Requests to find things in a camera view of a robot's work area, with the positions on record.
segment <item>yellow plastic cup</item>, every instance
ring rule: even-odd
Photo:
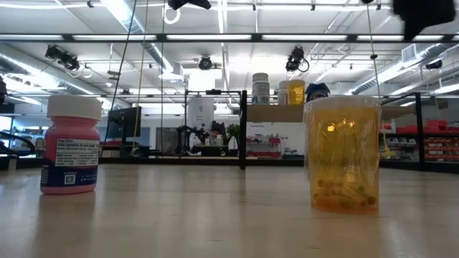
[[[305,104],[311,205],[348,214],[379,211],[378,99],[326,97]]]
[[[291,80],[288,84],[288,104],[302,105],[304,104],[306,82],[303,80]]]

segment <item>monitor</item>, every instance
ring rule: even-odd
[[[138,107],[138,121],[136,130],[137,108],[130,107],[113,110],[108,113],[107,138],[129,138],[141,136],[142,107]]]

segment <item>pink pill bottle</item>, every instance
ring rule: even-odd
[[[102,103],[93,97],[49,97],[47,117],[51,118],[52,127],[44,137],[42,193],[79,194],[94,190],[100,145],[95,125],[101,115]]]

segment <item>bottle label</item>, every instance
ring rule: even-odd
[[[97,182],[99,141],[58,138],[55,160],[45,158],[41,186],[84,186]]]

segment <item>wooden table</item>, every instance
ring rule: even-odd
[[[312,209],[302,168],[104,165],[71,196],[0,173],[0,257],[456,257],[459,176],[380,172],[378,216]]]

